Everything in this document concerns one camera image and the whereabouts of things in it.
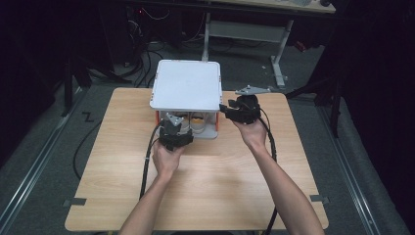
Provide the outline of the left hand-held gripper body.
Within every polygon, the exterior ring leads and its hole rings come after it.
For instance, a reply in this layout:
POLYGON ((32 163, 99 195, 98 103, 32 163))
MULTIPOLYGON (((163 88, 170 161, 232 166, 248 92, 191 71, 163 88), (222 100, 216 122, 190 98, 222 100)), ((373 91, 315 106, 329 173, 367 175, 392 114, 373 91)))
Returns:
POLYGON ((159 140, 169 151, 182 146, 180 135, 182 121, 183 117, 177 117, 170 113, 166 113, 165 118, 161 120, 159 140))

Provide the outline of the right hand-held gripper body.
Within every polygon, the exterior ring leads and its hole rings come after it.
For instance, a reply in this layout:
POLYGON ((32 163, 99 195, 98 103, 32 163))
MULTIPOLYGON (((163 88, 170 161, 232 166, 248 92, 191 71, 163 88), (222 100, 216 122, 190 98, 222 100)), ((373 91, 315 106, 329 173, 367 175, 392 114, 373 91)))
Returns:
POLYGON ((234 121, 243 124, 251 124, 261 117, 261 107, 256 97, 257 94, 269 93, 269 88, 259 88, 248 85, 245 88, 236 90, 237 101, 241 103, 240 108, 233 108, 235 113, 234 121))

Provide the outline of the white two-tier shoe rack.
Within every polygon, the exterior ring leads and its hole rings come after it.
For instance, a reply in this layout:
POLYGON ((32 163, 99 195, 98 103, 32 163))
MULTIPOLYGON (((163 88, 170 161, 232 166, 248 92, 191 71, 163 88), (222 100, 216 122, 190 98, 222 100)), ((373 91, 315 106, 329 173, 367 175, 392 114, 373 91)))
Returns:
POLYGON ((156 111, 156 122, 166 114, 200 115, 202 131, 193 131, 196 138, 218 136, 218 112, 222 103, 220 64, 217 62, 159 61, 150 107, 156 111))

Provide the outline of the person's left hand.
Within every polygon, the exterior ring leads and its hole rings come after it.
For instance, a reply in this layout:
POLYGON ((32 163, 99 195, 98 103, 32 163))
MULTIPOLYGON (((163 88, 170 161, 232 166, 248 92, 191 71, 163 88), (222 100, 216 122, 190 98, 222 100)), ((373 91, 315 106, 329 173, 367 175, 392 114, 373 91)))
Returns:
POLYGON ((179 167, 180 158, 184 151, 184 147, 178 147, 169 151, 159 141, 155 143, 153 161, 158 173, 158 178, 165 180, 171 179, 172 175, 179 167))

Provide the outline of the person's right hand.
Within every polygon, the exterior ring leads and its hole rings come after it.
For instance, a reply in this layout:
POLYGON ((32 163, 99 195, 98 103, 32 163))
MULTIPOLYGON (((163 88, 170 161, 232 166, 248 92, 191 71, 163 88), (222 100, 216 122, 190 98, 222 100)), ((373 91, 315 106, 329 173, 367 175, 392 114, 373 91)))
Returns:
POLYGON ((256 120, 251 124, 243 124, 234 121, 234 125, 239 129, 244 143, 253 154, 265 149, 266 130, 259 120, 256 120))

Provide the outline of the wooden desk with white legs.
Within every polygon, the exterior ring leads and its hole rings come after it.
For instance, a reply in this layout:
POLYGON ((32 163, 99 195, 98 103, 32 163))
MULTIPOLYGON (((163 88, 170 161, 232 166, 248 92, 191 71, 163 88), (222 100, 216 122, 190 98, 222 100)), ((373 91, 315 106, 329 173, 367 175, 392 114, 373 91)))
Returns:
MULTIPOLYGON (((336 8, 329 0, 207 0, 209 5, 212 2, 259 7, 265 10, 279 10, 285 13, 332 15, 336 12, 336 8)), ((208 46, 211 37, 278 43, 279 48, 276 54, 270 57, 270 63, 277 87, 285 88, 287 77, 282 74, 279 63, 294 20, 286 20, 284 23, 284 26, 272 26, 264 23, 239 23, 235 20, 212 20, 210 13, 206 13, 202 60, 204 62, 208 61, 208 46)))

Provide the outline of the black metal stand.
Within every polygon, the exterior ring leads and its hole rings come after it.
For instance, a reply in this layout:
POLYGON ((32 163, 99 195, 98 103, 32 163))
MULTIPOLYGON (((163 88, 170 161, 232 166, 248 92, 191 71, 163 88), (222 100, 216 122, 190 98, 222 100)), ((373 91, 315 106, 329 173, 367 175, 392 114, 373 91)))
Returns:
POLYGON ((79 56, 69 57, 65 63, 64 75, 64 105, 65 110, 63 116, 65 117, 73 106, 73 81, 76 80, 81 88, 89 88, 92 84, 88 72, 87 60, 79 56))
POLYGON ((324 69, 322 66, 317 66, 308 83, 287 93, 286 98, 293 99, 302 94, 313 93, 315 95, 313 102, 316 106, 329 106, 331 108, 329 126, 333 135, 338 137, 343 78, 341 73, 335 69, 324 69))

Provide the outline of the grey tape strip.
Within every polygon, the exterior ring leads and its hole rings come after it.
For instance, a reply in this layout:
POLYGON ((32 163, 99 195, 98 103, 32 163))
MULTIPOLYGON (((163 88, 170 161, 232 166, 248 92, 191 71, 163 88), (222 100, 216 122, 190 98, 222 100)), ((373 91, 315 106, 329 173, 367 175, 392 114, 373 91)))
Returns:
POLYGON ((87 199, 84 198, 72 198, 66 199, 63 202, 63 207, 70 207, 70 206, 84 206, 87 199))
POLYGON ((330 203, 330 199, 322 195, 310 195, 310 200, 312 202, 321 202, 323 205, 330 203))

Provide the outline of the metal floor rail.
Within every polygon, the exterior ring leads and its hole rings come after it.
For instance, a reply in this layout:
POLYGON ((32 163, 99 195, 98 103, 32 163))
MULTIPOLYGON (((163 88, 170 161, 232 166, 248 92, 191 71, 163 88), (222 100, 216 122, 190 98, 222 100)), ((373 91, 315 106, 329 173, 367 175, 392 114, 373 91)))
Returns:
POLYGON ((366 234, 367 235, 381 235, 376 219, 374 218, 370 210, 366 197, 364 196, 357 182, 357 179, 350 167, 350 164, 346 158, 346 153, 341 144, 341 141, 339 140, 338 137, 334 135, 331 129, 330 119, 329 119, 326 109, 317 107, 316 110, 319 116, 321 117, 324 123, 325 129, 328 132, 331 143, 334 146, 334 149, 336 152, 335 156, 340 166, 341 174, 346 183, 347 190, 351 196, 354 207, 360 217, 360 220, 363 224, 366 234))
POLYGON ((48 139, 45 141, 40 152, 36 156, 36 159, 30 166, 30 169, 24 176, 24 179, 19 184, 19 188, 10 199, 7 207, 0 214, 0 235, 7 235, 11 225, 20 212, 21 208, 33 187, 35 186, 38 178, 44 170, 46 164, 49 162, 52 156, 52 152, 56 146, 58 139, 60 138, 64 128, 66 127, 73 110, 82 101, 87 93, 86 88, 77 88, 73 95, 73 102, 70 108, 67 108, 60 116, 59 121, 54 126, 48 139))

